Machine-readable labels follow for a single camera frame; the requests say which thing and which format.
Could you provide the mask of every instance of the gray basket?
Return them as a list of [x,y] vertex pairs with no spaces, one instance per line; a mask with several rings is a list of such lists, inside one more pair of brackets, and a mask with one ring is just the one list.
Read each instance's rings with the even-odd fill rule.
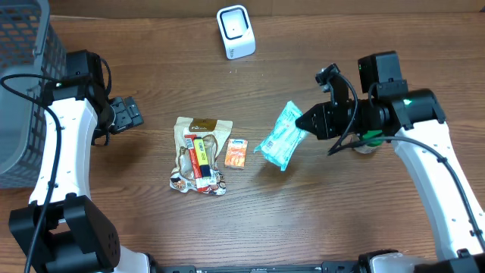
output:
[[[66,50],[49,24],[47,0],[0,0],[0,77],[66,74]],[[45,81],[9,80],[8,85],[33,98]],[[33,187],[42,164],[44,110],[0,87],[0,188]]]

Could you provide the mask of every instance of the snack bag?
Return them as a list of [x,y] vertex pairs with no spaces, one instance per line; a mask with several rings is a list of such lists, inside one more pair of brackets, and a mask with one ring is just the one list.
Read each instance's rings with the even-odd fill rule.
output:
[[281,171],[285,171],[296,147],[308,135],[307,131],[295,125],[296,119],[300,116],[302,116],[300,109],[289,101],[276,120],[274,129],[254,152],[261,151],[266,160],[281,167]]
[[236,168],[241,170],[244,169],[244,164],[246,163],[247,149],[248,140],[229,139],[224,165],[228,168]]
[[216,159],[232,128],[232,121],[178,117],[174,126],[177,157],[170,187],[183,193],[225,194],[226,183]]

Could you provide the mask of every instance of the small orange box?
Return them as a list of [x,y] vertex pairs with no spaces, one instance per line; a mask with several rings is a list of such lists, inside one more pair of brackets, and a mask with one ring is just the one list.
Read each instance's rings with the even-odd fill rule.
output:
[[224,165],[228,168],[244,169],[244,163],[246,163],[247,149],[248,140],[229,139]]

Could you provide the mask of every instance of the plastic bag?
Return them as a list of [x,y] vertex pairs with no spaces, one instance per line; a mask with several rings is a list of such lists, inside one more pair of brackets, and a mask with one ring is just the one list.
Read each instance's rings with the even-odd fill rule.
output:
[[285,171],[296,147],[308,135],[307,131],[295,125],[296,119],[301,116],[300,109],[289,101],[276,120],[274,129],[254,152],[261,151],[266,160],[281,167],[281,171]]

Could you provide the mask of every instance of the wooden table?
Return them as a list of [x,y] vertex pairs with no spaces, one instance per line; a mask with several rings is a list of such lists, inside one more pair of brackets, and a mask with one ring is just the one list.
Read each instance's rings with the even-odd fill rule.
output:
[[[389,146],[373,156],[308,137],[286,172],[248,153],[244,171],[219,166],[222,197],[171,190],[177,117],[234,121],[252,151],[286,102],[325,102],[314,75],[336,62],[360,93],[357,60],[396,50],[411,89],[431,88],[444,108],[457,156],[485,201],[485,14],[255,17],[257,49],[225,58],[214,18],[54,22],[69,51],[106,58],[113,96],[133,96],[145,124],[92,148],[92,200],[121,243],[161,265],[276,265],[356,259],[376,249],[434,258],[414,184]],[[25,256],[8,231],[31,189],[0,191],[0,271]]]

